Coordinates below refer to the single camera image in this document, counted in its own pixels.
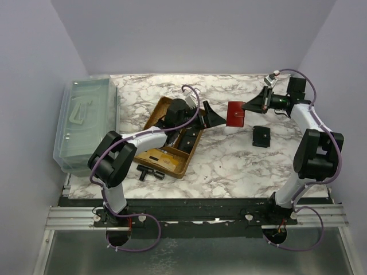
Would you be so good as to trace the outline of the red card holder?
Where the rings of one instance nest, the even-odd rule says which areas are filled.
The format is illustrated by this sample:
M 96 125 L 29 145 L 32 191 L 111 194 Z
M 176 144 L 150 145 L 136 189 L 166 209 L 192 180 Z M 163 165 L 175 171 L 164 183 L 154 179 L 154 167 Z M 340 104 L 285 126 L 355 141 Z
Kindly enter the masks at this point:
M 245 121 L 245 111 L 242 106 L 245 104 L 243 101 L 229 101 L 227 107 L 227 127 L 242 128 Z

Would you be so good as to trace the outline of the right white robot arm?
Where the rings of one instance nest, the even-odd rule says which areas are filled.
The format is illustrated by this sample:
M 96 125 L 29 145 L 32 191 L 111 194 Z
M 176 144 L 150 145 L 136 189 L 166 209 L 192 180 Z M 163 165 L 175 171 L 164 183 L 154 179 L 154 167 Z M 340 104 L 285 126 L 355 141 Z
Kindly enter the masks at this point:
M 279 72 L 265 77 L 261 92 L 242 106 L 245 111 L 267 113 L 269 109 L 285 111 L 298 125 L 303 136 L 293 160 L 293 173 L 274 193 L 277 207 L 292 209 L 306 191 L 316 185 L 329 184 L 336 179 L 342 164 L 341 150 L 344 136 L 325 126 L 314 109 L 314 101 L 305 98 L 310 81 L 289 79 L 285 95 L 277 95 L 273 88 Z

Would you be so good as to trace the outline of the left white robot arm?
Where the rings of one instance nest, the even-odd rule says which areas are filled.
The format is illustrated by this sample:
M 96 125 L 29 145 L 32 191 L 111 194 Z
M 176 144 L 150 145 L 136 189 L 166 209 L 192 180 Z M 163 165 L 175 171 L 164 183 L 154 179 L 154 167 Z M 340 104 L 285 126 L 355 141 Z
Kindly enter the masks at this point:
M 203 130 L 225 124 L 207 101 L 204 112 L 191 108 L 183 99 L 174 99 L 165 115 L 150 128 L 130 135 L 109 131 L 88 160 L 91 182 L 101 187 L 104 207 L 120 214 L 127 206 L 122 181 L 139 153 L 161 148 L 175 141 L 180 130 Z

